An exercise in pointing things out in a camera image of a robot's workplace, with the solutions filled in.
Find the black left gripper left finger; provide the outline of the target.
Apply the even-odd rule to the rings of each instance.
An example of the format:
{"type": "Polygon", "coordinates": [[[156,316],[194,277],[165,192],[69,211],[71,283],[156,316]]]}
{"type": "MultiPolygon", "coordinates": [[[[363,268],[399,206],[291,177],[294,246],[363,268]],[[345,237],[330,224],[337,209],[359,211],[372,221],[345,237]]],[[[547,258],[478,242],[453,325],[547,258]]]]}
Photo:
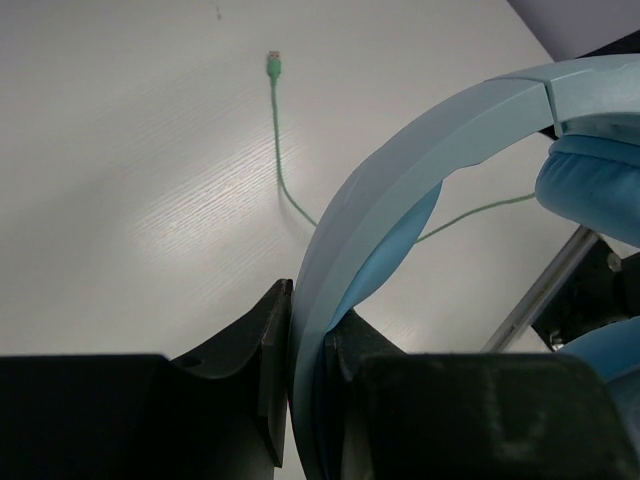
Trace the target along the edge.
{"type": "Polygon", "coordinates": [[[270,479],[293,283],[192,350],[1,360],[5,479],[270,479]]]}

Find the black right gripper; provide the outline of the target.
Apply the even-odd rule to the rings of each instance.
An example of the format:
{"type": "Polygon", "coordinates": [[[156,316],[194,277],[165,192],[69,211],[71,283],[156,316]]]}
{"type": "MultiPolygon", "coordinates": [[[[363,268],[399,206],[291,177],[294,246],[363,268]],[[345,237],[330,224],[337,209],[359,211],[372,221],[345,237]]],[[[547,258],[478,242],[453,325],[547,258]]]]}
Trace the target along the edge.
{"type": "Polygon", "coordinates": [[[524,336],[544,351],[639,314],[639,255],[620,257],[579,227],[481,348],[502,352],[524,336]]]}

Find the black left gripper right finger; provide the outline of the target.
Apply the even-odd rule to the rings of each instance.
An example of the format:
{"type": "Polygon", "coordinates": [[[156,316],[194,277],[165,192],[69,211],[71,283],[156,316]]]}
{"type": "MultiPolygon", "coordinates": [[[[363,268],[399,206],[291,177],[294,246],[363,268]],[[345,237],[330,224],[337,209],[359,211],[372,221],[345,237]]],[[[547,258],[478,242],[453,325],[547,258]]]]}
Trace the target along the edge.
{"type": "Polygon", "coordinates": [[[604,382],[559,354],[409,354],[351,312],[324,340],[332,479],[635,479],[604,382]]]}

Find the light blue headphones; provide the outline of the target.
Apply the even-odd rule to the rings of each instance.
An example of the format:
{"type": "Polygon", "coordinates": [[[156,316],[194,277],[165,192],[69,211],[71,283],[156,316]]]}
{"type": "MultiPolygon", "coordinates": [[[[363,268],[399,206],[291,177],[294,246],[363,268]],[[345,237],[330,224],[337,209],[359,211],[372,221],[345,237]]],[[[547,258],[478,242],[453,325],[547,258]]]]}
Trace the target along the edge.
{"type": "Polygon", "coordinates": [[[451,173],[545,128],[578,161],[639,166],[639,58],[567,60],[485,80],[400,130],[348,177],[321,217],[296,282],[289,402],[305,475],[328,475],[317,385],[325,335],[402,263],[451,173]]]}

